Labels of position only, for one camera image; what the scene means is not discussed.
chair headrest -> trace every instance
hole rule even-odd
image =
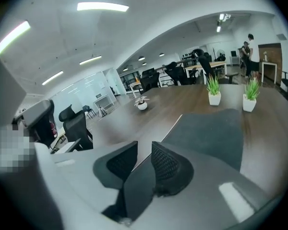
[[[72,110],[72,105],[64,109],[59,114],[59,120],[65,122],[66,120],[72,119],[75,116],[75,112]]]

desk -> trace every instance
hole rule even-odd
[[[133,87],[134,87],[134,86],[138,86],[138,85],[141,85],[141,83],[140,83],[140,82],[134,82],[134,83],[132,83],[132,84],[129,85],[129,87],[131,88],[131,91],[132,91],[132,93],[133,93],[133,95],[134,95],[135,98],[136,98],[136,95],[135,95],[135,92],[134,92],[134,90],[133,90]]]
[[[272,63],[272,62],[265,62],[262,61],[261,62],[261,82],[264,82],[264,65],[270,65],[270,66],[274,66],[275,67],[275,73],[274,73],[274,84],[276,84],[276,74],[277,74],[277,64],[276,63]]]
[[[238,59],[238,65],[241,66],[241,62],[240,62],[240,56],[230,56],[230,66],[232,66],[232,60],[233,58]]]
[[[225,68],[225,75],[227,74],[227,65],[226,65],[226,61],[214,61],[214,62],[210,62],[210,66],[211,68],[215,68],[215,67],[220,67],[220,66],[224,66]],[[191,66],[191,67],[187,67],[185,68],[186,70],[186,73],[187,73],[187,77],[189,78],[190,77],[190,74],[189,74],[189,71],[193,70],[194,68],[197,68],[199,71],[203,71],[203,75],[204,75],[204,84],[207,83],[207,79],[206,79],[206,76],[205,76],[205,71],[204,69],[202,68],[202,65],[195,65],[195,66]]]
[[[240,172],[269,196],[288,186],[288,101],[272,88],[259,89],[252,113],[242,111],[244,85],[221,84],[219,106],[210,106],[203,84],[153,88],[145,93],[148,108],[129,102],[90,127],[95,147],[138,141],[139,165],[151,153],[151,142],[162,141],[183,113],[241,111],[244,135]]]

chair armrest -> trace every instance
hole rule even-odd
[[[226,77],[233,77],[233,76],[237,76],[239,75],[238,72],[234,72],[234,73],[229,73],[229,74],[225,74]]]

white desk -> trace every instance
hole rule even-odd
[[[276,63],[271,63],[271,62],[261,62],[261,82],[264,82],[264,65],[270,65],[270,66],[274,66],[275,67],[275,73],[274,73],[274,84],[276,84],[276,73],[277,73],[277,64]]]
[[[214,62],[210,62],[210,66],[211,68],[215,68],[215,67],[220,67],[220,66],[224,66],[224,69],[225,69],[225,75],[227,74],[227,66],[226,66],[226,61],[214,61]],[[199,71],[203,71],[203,75],[204,75],[204,84],[207,83],[207,79],[206,79],[206,76],[205,76],[205,71],[202,67],[202,65],[195,65],[195,66],[191,66],[191,67],[186,67],[185,70],[186,70],[186,73],[187,73],[187,77],[189,78],[190,77],[190,73],[189,71],[193,70],[194,68],[197,68]]]
[[[238,59],[238,65],[241,66],[240,56],[230,56],[230,66],[232,66],[232,59]]]

mesh chair back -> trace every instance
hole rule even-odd
[[[87,136],[84,111],[78,112],[75,117],[63,123],[68,142],[80,140],[83,150],[93,149],[93,144]]]

